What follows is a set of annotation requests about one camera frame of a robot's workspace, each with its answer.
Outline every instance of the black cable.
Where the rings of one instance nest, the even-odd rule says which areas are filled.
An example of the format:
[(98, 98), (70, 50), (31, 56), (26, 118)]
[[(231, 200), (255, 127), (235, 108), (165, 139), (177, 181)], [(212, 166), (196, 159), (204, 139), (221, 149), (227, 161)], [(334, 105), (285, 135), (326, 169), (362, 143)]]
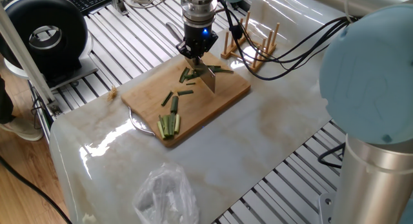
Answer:
[[(230, 14), (231, 14), (232, 16), (234, 16), (234, 19), (235, 19), (235, 20), (237, 21), (237, 23), (239, 24), (239, 21), (238, 21), (237, 17), (235, 16), (235, 14), (234, 14), (232, 11), (230, 11), (230, 10), (229, 10), (229, 12), (230, 12)], [(312, 36), (314, 36), (315, 34), (317, 34), (318, 32), (320, 32), (322, 29), (326, 28), (328, 25), (331, 25), (332, 23), (335, 23), (335, 22), (337, 22), (337, 21), (339, 21), (339, 23), (338, 23), (336, 26), (333, 26), (332, 29), (330, 29), (330, 31), (332, 31), (334, 28), (337, 28), (337, 27), (338, 27), (339, 29), (343, 28), (342, 26), (340, 26), (340, 24), (342, 24), (342, 23), (346, 23), (347, 25), (350, 24), (350, 23), (347, 21), (347, 18), (346, 18), (346, 17), (339, 17), (339, 18), (337, 18), (337, 19), (334, 19), (334, 20), (332, 20), (332, 21), (329, 21), (328, 23), (326, 23), (325, 25), (323, 25), (321, 28), (319, 28), (318, 30), (316, 30), (315, 32), (313, 32), (312, 34), (310, 34), (308, 37), (306, 37), (304, 40), (302, 40), (301, 42), (299, 42), (296, 46), (294, 46), (294, 47), (293, 47), (292, 49), (290, 49), (288, 52), (284, 53), (282, 56), (279, 56), (279, 57), (268, 56), (267, 54), (262, 54), (262, 53), (260, 52), (260, 49), (258, 49), (258, 47), (252, 42), (251, 38), (249, 37), (249, 35), (248, 35), (248, 33), (247, 33), (247, 30), (245, 30), (245, 27), (244, 27), (243, 25), (240, 25), (240, 24), (239, 24), (239, 26), (242, 28), (243, 33), (244, 33), (244, 35), (246, 36), (246, 39), (247, 39), (247, 42), (249, 43), (249, 45), (250, 45), (256, 52), (258, 52), (258, 54), (259, 54), (260, 56), (262, 56), (262, 57), (265, 58), (265, 59), (258, 59), (258, 61), (264, 61), (264, 62), (273, 61), (273, 62), (276, 62), (276, 63), (291, 63), (291, 62), (297, 60), (299, 57), (302, 57), (306, 52), (305, 52), (304, 54), (302, 54), (301, 56), (297, 56), (295, 59), (289, 59), (289, 60), (287, 60), (287, 61), (281, 61), (281, 60), (279, 60), (279, 59), (281, 59), (282, 57), (285, 57), (286, 55), (288, 55), (289, 53), (291, 53), (292, 51), (294, 51), (297, 47), (301, 46), (305, 41), (307, 41), (307, 40), (310, 39)], [(323, 42), (326, 41), (328, 38), (330, 38), (330, 37), (332, 37), (332, 36), (333, 36), (333, 35), (328, 36), (327, 38), (323, 39)]]
[[(238, 28), (240, 28), (241, 31), (242, 31), (242, 34), (245, 35), (245, 37), (246, 37), (248, 43), (250, 44), (250, 46), (251, 46), (259, 55), (263, 56), (264, 59), (259, 59), (258, 61), (273, 61), (273, 62), (276, 62), (276, 63), (280, 63), (280, 65), (286, 70), (286, 71), (283, 72), (282, 74), (277, 75), (277, 76), (274, 76), (274, 77), (263, 77), (263, 76), (258, 75), (257, 73), (255, 73), (255, 72), (249, 67), (249, 65), (248, 65), (248, 63), (246, 62), (245, 57), (244, 57), (244, 54), (245, 54), (244, 51), (241, 49), (238, 41), (235, 41), (235, 44), (236, 44), (236, 46), (237, 46), (237, 49), (238, 49), (239, 54), (240, 54), (240, 56), (241, 56), (241, 59), (243, 60), (243, 63), (244, 63), (244, 65), (246, 66), (246, 68), (248, 69), (248, 71), (249, 71), (251, 74), (253, 74), (254, 76), (256, 76), (257, 78), (262, 79), (262, 80), (265, 80), (265, 81), (271, 81), (271, 80), (279, 79), (279, 78), (287, 75), (287, 74), (290, 73), (291, 71), (293, 71), (293, 70), (295, 70), (295, 69), (303, 66), (305, 63), (308, 62), (309, 59), (311, 59), (312, 57), (314, 57), (316, 54), (320, 53), (322, 50), (326, 49), (326, 47), (325, 47), (325, 48), (319, 50), (318, 52), (316, 52), (315, 54), (313, 54), (312, 56), (310, 56), (302, 65), (300, 65), (300, 63), (303, 62), (317, 47), (319, 47), (320, 45), (322, 45), (326, 40), (328, 40), (329, 38), (331, 38), (331, 37), (332, 37), (335, 33), (337, 33), (339, 30), (341, 30), (342, 28), (344, 28), (345, 26), (348, 26), (348, 25), (350, 24), (350, 23), (347, 21), (346, 17), (340, 17), (340, 18), (337, 18), (337, 19), (335, 19), (335, 20), (332, 20), (332, 21), (328, 22), (327, 24), (323, 25), (321, 28), (319, 28), (318, 30), (316, 30), (315, 32), (313, 32), (312, 34), (310, 34), (310, 35), (309, 35), (308, 37), (306, 37), (304, 40), (302, 40), (298, 45), (296, 45), (295, 47), (293, 47), (292, 49), (290, 49), (288, 52), (286, 52), (285, 54), (283, 54), (281, 57), (285, 57), (286, 55), (288, 55), (289, 53), (291, 53), (291, 52), (292, 52), (293, 50), (295, 50), (297, 47), (299, 47), (300, 45), (302, 45), (306, 40), (308, 40), (308, 39), (311, 38), (312, 36), (316, 35), (318, 32), (322, 31), (322, 29), (326, 28), (328, 25), (331, 25), (332, 23), (336, 23), (332, 28), (330, 28), (329, 30), (326, 31), (326, 33), (324, 33), (324, 35), (317, 41), (317, 43), (316, 43), (310, 50), (307, 50), (305, 53), (301, 54), (300, 56), (298, 56), (298, 57), (296, 57), (296, 58), (294, 58), (294, 59), (290, 59), (290, 60), (288, 60), (288, 61), (281, 61), (281, 60), (279, 60), (281, 57), (278, 57), (278, 58), (276, 58), (276, 57), (274, 57), (274, 56), (268, 57), (267, 55), (262, 54), (262, 53), (260, 52), (260, 49), (258, 49), (257, 46), (253, 44), (252, 40), (251, 40), (250, 37), (248, 36), (247, 31), (245, 30), (244, 26), (242, 26), (242, 25), (239, 23), (239, 21), (238, 21), (237, 17), (235, 16), (235, 14), (232, 13), (232, 12), (228, 9), (228, 6), (227, 6), (227, 4), (225, 3), (225, 1), (224, 1), (224, 0), (219, 0), (219, 1), (220, 1), (221, 4), (223, 5), (224, 10), (225, 10), (225, 13), (226, 13), (226, 15), (227, 15), (227, 19), (228, 19), (228, 23), (229, 23), (229, 25), (230, 25), (230, 30), (231, 30), (231, 33), (232, 33), (232, 37), (233, 37), (234, 39), (237, 39), (236, 36), (237, 36), (237, 34), (239, 34), (239, 33), (237, 33), (236, 31), (239, 31)], [(231, 15), (233, 15), (234, 18), (235, 18), (235, 20), (236, 20), (237, 28), (236, 28), (236, 26), (234, 26), (234, 24), (232, 23)], [(294, 65), (293, 65), (292, 67), (290, 67), (290, 68), (285, 68), (285, 67), (283, 66), (283, 64), (282, 64), (282, 63), (291, 63), (291, 62), (293, 62), (293, 61), (297, 61), (297, 62), (295, 62)]]
[(28, 181), (26, 178), (24, 178), (22, 175), (20, 175), (18, 172), (10, 166), (3, 157), (0, 156), (0, 164), (4, 166), (9, 173), (11, 173), (14, 177), (16, 177), (19, 181), (24, 183), (25, 185), (29, 186), (32, 190), (34, 190), (36, 193), (38, 193), (42, 198), (44, 198), (59, 214), (60, 216), (66, 221), (67, 224), (72, 224), (70, 219), (66, 216), (66, 214), (60, 209), (60, 207), (50, 198), (45, 194), (40, 188), (37, 188), (34, 184), (32, 184), (30, 181)]
[(33, 127), (36, 129), (36, 130), (40, 130), (41, 129), (41, 126), (40, 127), (36, 127), (37, 125), (37, 119), (40, 121), (40, 119), (39, 119), (39, 117), (38, 117), (38, 115), (37, 115), (37, 113), (38, 113), (38, 110), (39, 109), (42, 109), (43, 110), (43, 107), (40, 105), (40, 107), (36, 107), (36, 103), (38, 102), (38, 101), (40, 101), (40, 96), (38, 96), (36, 99), (34, 99), (34, 101), (33, 101), (33, 105), (32, 105), (32, 109), (30, 110), (30, 112), (32, 113), (32, 115), (34, 116), (34, 120), (33, 120)]
[(333, 163), (326, 162), (326, 161), (324, 160), (324, 158), (325, 158), (326, 156), (328, 156), (328, 155), (331, 155), (331, 154), (337, 152), (338, 150), (344, 149), (345, 146), (346, 146), (346, 143), (342, 143), (342, 144), (340, 144), (338, 147), (334, 147), (333, 149), (330, 149), (330, 150), (322, 153), (322, 154), (318, 157), (318, 159), (317, 159), (318, 162), (319, 162), (320, 164), (323, 164), (323, 165), (326, 165), (326, 166), (329, 166), (329, 167), (341, 168), (341, 165), (337, 165), (337, 164), (333, 164)]

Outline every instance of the wooden floor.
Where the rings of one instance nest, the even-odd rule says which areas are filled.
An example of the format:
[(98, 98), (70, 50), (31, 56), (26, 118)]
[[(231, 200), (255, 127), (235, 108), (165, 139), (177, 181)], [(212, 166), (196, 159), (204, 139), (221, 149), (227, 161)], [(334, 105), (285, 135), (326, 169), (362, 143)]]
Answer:
[[(13, 76), (0, 56), (0, 75), (14, 104), (14, 115), (33, 120), (27, 81)], [(66, 213), (61, 187), (45, 138), (29, 142), (0, 129), (0, 155), (18, 173), (48, 194)], [(0, 165), (0, 224), (64, 223), (59, 214), (33, 190)]]

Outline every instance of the white cable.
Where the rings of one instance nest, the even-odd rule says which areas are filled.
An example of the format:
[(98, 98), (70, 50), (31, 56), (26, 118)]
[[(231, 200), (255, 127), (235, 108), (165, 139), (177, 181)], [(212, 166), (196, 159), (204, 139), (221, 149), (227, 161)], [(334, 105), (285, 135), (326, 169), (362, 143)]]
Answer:
[(148, 0), (148, 1), (138, 1), (138, 0), (131, 0), (131, 1), (133, 1), (134, 3), (137, 3), (137, 4), (139, 4), (140, 6), (137, 6), (137, 5), (134, 5), (134, 4), (132, 4), (132, 3), (130, 3), (130, 1), (129, 0), (124, 0), (125, 1), (125, 3), (128, 5), (128, 6), (130, 6), (130, 7), (132, 7), (132, 8), (153, 8), (153, 7), (155, 7), (155, 6), (158, 6), (158, 5), (160, 5), (160, 4), (162, 4), (165, 0), (161, 0), (158, 4), (155, 4), (155, 5), (151, 5), (151, 6), (149, 6), (152, 2), (154, 2), (154, 0)]
[(350, 15), (348, 14), (348, 0), (344, 0), (344, 12), (346, 13), (347, 20), (350, 23), (353, 23), (353, 21), (350, 18)]

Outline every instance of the black wire bundle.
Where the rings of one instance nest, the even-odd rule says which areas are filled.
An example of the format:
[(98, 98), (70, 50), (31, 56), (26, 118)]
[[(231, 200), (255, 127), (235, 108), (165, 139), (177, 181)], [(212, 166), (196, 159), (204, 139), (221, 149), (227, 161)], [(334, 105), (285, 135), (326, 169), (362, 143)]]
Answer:
[(341, 168), (341, 165), (337, 165), (337, 164), (333, 164), (333, 163), (326, 162), (326, 161), (324, 160), (324, 158), (325, 158), (326, 156), (328, 156), (328, 155), (331, 155), (331, 154), (333, 154), (333, 153), (341, 150), (341, 149), (343, 149), (343, 153), (341, 153), (341, 154), (344, 154), (344, 149), (345, 149), (345, 147), (346, 147), (346, 143), (342, 143), (342, 144), (340, 144), (338, 147), (334, 147), (333, 149), (330, 149), (330, 150), (322, 153), (322, 154), (317, 158), (318, 162), (319, 162), (320, 164), (322, 164), (322, 165), (326, 165), (326, 166), (329, 166), (329, 167)]
[[(248, 57), (251, 57), (251, 58), (253, 58), (253, 57), (246, 54), (242, 50), (242, 48), (240, 47), (238, 41), (235, 41), (235, 44), (237, 45), (237, 48), (239, 50), (239, 55), (241, 56), (246, 68), (251, 72), (251, 74), (253, 74), (257, 78), (265, 80), (265, 81), (272, 81), (272, 80), (275, 80), (275, 79), (279, 79), (281, 77), (286, 76), (291, 71), (305, 65), (311, 58), (313, 58), (315, 55), (317, 55), (318, 53), (320, 53), (324, 49), (326, 49), (328, 47), (328, 45), (323, 47), (321, 50), (318, 50), (316, 53), (311, 55), (311, 53), (313, 51), (315, 51), (324, 42), (326, 42), (328, 39), (330, 39), (332, 36), (334, 36), (338, 31), (340, 31), (344, 27), (347, 27), (350, 24), (350, 22), (348, 22), (346, 17), (339, 17), (337, 19), (334, 19), (334, 20), (326, 23), (325, 25), (323, 25), (321, 28), (319, 28), (318, 30), (316, 30), (312, 34), (310, 34), (308, 37), (306, 37), (304, 40), (302, 40), (300, 43), (298, 43), (295, 47), (291, 48), (288, 52), (284, 53), (283, 55), (281, 55), (279, 57), (274, 57), (274, 56), (269, 56), (265, 53), (262, 53), (261, 50), (252, 42), (250, 36), (247, 34), (247, 30), (245, 30), (245, 27), (239, 23), (239, 21), (238, 21), (237, 17), (235, 16), (235, 14), (228, 9), (228, 6), (225, 3), (225, 1), (224, 0), (219, 0), (219, 2), (221, 2), (221, 4), (223, 5), (225, 13), (227, 15), (227, 19), (228, 19), (228, 23), (230, 25), (230, 31), (232, 33), (232, 37), (234, 39), (239, 39), (242, 36), (242, 34), (244, 34), (248, 44), (263, 58), (263, 59), (256, 59), (257, 61), (279, 63), (285, 69), (285, 72), (281, 73), (280, 75), (274, 76), (274, 77), (263, 77), (263, 76), (258, 75), (257, 73), (255, 73), (249, 67), (247, 61), (245, 60), (245, 55), (247, 55)], [(236, 22), (237, 22), (236, 26), (233, 25), (231, 16), (233, 16), (234, 19), (236, 20)], [(356, 18), (356, 17), (351, 17), (351, 18), (352, 18), (353, 21), (358, 20), (358, 18)], [(289, 55), (289, 53), (293, 52), (295, 49), (297, 49), (299, 46), (301, 46), (304, 42), (309, 40), (311, 37), (315, 36), (317, 33), (319, 33), (320, 31), (322, 31), (323, 29), (325, 29), (326, 27), (328, 27), (329, 25), (334, 24), (334, 23), (335, 23), (335, 25), (333, 27), (331, 27), (330, 29), (328, 29), (310, 50), (307, 50), (306, 52), (302, 53), (300, 56), (297, 56), (293, 59), (281, 60), (285, 56)], [(283, 65), (283, 63), (293, 63), (293, 62), (295, 62), (295, 63), (290, 68), (286, 68)]]
[(16, 177), (19, 181), (23, 182), (25, 185), (29, 186), (31, 189), (33, 189), (36, 193), (38, 193), (42, 198), (44, 198), (59, 214), (60, 216), (66, 221), (67, 224), (72, 224), (70, 219), (66, 216), (66, 214), (60, 209), (60, 207), (50, 198), (45, 194), (42, 190), (37, 188), (34, 184), (32, 184), (30, 181), (28, 181), (26, 178), (24, 178), (22, 175), (20, 175), (18, 172), (10, 166), (3, 157), (0, 156), (0, 164), (4, 166), (9, 173), (11, 173), (14, 177)]

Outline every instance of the plastic bag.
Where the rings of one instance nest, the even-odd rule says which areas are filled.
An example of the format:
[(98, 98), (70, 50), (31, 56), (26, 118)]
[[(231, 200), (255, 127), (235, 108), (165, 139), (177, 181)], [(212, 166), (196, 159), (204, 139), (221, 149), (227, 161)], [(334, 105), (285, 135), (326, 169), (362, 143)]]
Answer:
[(133, 206), (142, 224), (197, 224), (196, 199), (183, 168), (164, 163), (149, 173)]

